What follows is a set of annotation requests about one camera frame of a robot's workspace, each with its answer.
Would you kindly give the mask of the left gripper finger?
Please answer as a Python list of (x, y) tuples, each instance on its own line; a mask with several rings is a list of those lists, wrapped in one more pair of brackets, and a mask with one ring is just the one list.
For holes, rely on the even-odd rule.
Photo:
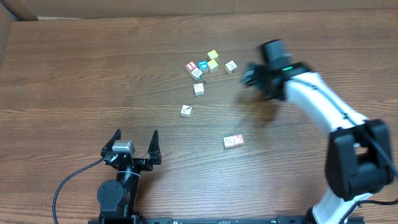
[(147, 153), (150, 155), (151, 159), (160, 159), (161, 158), (158, 130), (155, 130), (152, 135), (152, 139), (150, 141)]
[(102, 152), (108, 152), (112, 150), (112, 146), (117, 140), (121, 139), (121, 130), (117, 129), (117, 131), (114, 133), (112, 138), (105, 144), (105, 146), (102, 148)]

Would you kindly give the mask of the cream block pencil picture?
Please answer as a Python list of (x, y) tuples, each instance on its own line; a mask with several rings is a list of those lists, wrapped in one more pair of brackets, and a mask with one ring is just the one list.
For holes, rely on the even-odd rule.
[(181, 113), (182, 116), (189, 118), (190, 114), (191, 114), (191, 111), (192, 111), (192, 107), (191, 106), (183, 105), (180, 113)]

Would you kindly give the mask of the cream block red side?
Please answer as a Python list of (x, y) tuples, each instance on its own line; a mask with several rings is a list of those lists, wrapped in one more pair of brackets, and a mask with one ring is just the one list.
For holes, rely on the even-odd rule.
[(239, 147), (244, 144), (244, 138), (241, 134), (233, 136), (234, 146)]

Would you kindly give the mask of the blue letter P block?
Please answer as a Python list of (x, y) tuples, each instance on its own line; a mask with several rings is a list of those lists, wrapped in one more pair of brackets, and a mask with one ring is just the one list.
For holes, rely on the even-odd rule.
[(224, 144), (225, 149), (234, 148), (235, 147), (234, 137), (229, 136), (229, 137), (223, 138), (223, 144)]

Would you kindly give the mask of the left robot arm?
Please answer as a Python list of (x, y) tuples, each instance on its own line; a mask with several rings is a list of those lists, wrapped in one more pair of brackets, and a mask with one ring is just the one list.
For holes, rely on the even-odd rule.
[(148, 158), (135, 158), (132, 141), (121, 139), (121, 130), (101, 150), (107, 166), (116, 169), (116, 178), (103, 182), (97, 190), (100, 204), (99, 217), (88, 224), (143, 224), (146, 219), (135, 210), (141, 172), (150, 172), (154, 165), (162, 163), (159, 134), (155, 130), (149, 144)]

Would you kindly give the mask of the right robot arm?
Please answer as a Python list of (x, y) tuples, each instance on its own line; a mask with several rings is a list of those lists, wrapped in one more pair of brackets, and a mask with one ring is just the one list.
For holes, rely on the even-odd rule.
[(363, 204), (397, 204), (371, 199), (397, 178), (386, 123), (356, 112), (306, 63), (293, 63), (282, 40), (268, 41), (258, 49), (264, 62), (249, 63), (243, 83), (263, 91), (270, 100), (301, 107), (328, 138), (328, 190), (296, 222), (362, 223), (350, 215)]

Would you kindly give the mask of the cream block right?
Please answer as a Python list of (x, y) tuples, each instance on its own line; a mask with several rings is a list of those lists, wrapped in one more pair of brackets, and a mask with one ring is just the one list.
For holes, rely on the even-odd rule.
[(228, 74), (232, 74), (237, 70), (237, 65), (233, 60), (231, 60), (225, 64), (225, 70), (227, 71)]

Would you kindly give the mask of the yellow block near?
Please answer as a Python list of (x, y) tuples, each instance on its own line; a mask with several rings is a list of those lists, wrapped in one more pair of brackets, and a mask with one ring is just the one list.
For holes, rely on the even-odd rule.
[(208, 61), (207, 65), (208, 65), (208, 70), (210, 73), (213, 73), (213, 72), (217, 71), (217, 69), (218, 69), (218, 63), (215, 59)]

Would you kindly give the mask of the yellow block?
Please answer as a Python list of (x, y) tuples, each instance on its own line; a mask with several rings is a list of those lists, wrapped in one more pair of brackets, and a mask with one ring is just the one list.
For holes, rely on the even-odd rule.
[(211, 50), (211, 51), (209, 51), (209, 52), (207, 53), (207, 57), (208, 57), (208, 60), (209, 60), (209, 61), (210, 61), (210, 60), (215, 60), (215, 61), (217, 61), (218, 58), (219, 58), (219, 55), (218, 55), (218, 53), (217, 53), (216, 50)]
[(217, 71), (217, 69), (218, 69), (218, 63), (215, 59), (208, 61), (207, 65), (208, 65), (208, 70), (210, 73), (213, 73), (213, 72)]

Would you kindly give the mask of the yellow block far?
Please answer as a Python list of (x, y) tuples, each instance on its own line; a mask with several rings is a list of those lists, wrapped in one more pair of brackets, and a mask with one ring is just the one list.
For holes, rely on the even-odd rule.
[(219, 55), (218, 55), (218, 53), (217, 53), (216, 50), (211, 50), (211, 51), (209, 51), (209, 52), (207, 53), (207, 57), (208, 57), (208, 60), (209, 60), (209, 61), (210, 61), (210, 60), (215, 60), (215, 61), (217, 61), (218, 58), (219, 58)]

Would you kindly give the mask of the cream block middle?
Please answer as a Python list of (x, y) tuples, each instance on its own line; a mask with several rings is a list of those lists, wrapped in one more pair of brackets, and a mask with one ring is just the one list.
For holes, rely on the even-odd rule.
[(202, 83), (194, 84), (193, 88), (195, 96), (202, 96), (205, 94), (205, 89)]

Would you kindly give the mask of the cream block green side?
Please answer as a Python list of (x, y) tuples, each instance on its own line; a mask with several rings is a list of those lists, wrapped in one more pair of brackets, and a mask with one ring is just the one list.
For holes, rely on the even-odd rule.
[(203, 72), (199, 68), (195, 68), (191, 71), (192, 78), (199, 82), (203, 78)]

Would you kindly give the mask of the red letter I block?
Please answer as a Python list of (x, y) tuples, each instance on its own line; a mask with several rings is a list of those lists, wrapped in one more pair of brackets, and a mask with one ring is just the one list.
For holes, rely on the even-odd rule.
[(197, 65), (195, 64), (194, 61), (190, 61), (185, 65), (185, 69), (189, 74), (191, 74), (195, 69), (197, 68)]

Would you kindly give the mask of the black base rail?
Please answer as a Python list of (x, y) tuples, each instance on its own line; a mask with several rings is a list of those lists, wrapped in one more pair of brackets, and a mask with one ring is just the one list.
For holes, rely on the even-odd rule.
[(172, 219), (145, 218), (149, 224), (302, 224), (304, 216), (279, 216), (276, 218), (239, 218), (239, 219)]

